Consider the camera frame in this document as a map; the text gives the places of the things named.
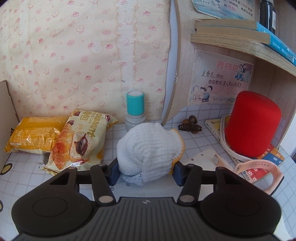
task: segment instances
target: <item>paper poster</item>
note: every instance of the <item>paper poster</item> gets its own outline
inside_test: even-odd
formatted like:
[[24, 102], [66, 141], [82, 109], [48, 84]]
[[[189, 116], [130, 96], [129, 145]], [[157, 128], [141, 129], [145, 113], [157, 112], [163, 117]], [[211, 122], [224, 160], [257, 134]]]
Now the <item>paper poster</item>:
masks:
[[195, 9], [215, 18], [255, 20], [254, 0], [192, 0]]
[[253, 64], [226, 55], [195, 49], [187, 105], [233, 104], [248, 90]]
[[0, 8], [0, 76], [19, 118], [75, 108], [124, 123], [126, 94], [161, 119], [170, 44], [168, 0], [19, 0]]

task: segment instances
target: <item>black dot sticker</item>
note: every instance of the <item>black dot sticker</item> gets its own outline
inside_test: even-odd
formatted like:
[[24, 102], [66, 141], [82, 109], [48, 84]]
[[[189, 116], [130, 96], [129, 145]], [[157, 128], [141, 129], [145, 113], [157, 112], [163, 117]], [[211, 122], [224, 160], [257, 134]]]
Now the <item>black dot sticker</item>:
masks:
[[0, 200], [0, 212], [3, 211], [3, 202]]
[[6, 164], [6, 165], [3, 167], [3, 169], [2, 169], [2, 171], [1, 171], [1, 173], [0, 173], [0, 175], [4, 175], [4, 174], [8, 173], [8, 172], [11, 170], [11, 168], [12, 168], [12, 163], [8, 163], [8, 164]]

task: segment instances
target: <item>black bottle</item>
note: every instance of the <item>black bottle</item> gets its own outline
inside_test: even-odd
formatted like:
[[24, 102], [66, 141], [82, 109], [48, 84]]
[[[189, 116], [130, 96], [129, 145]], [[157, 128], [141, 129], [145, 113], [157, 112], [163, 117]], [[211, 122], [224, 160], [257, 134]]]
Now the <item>black bottle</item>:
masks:
[[274, 0], [260, 0], [260, 24], [270, 32], [276, 32], [276, 12]]

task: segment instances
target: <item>bookshelf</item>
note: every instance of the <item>bookshelf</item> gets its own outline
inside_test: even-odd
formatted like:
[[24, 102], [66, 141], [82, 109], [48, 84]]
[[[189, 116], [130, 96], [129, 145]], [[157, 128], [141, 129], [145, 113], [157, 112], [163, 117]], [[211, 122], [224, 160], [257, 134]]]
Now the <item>bookshelf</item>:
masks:
[[[265, 95], [280, 107], [285, 123], [282, 139], [296, 112], [296, 67], [261, 43], [219, 34], [197, 34], [196, 19], [213, 17], [197, 12], [192, 0], [174, 1], [178, 24], [176, 80], [162, 124], [187, 105], [194, 49], [201, 49], [255, 64], [250, 90]], [[296, 52], [296, 10], [286, 0], [275, 1], [275, 9], [276, 35]], [[259, 0], [255, 0], [255, 20], [259, 21]]]

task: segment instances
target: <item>teal bottle cap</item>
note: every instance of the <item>teal bottle cap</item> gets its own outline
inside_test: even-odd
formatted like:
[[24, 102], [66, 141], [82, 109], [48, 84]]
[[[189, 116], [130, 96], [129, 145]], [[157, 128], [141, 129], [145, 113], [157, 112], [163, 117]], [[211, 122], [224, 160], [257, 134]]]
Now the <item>teal bottle cap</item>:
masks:
[[127, 111], [129, 115], [138, 116], [144, 113], [144, 93], [130, 91], [126, 94]]

